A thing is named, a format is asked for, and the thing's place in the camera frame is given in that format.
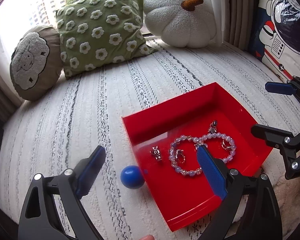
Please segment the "operator hand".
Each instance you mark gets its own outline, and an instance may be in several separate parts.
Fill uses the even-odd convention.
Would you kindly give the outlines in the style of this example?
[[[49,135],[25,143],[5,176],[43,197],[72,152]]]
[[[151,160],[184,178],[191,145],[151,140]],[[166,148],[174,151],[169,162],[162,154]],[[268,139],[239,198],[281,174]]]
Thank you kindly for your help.
[[[146,235],[141,237],[139,240],[155,240],[153,235]]]

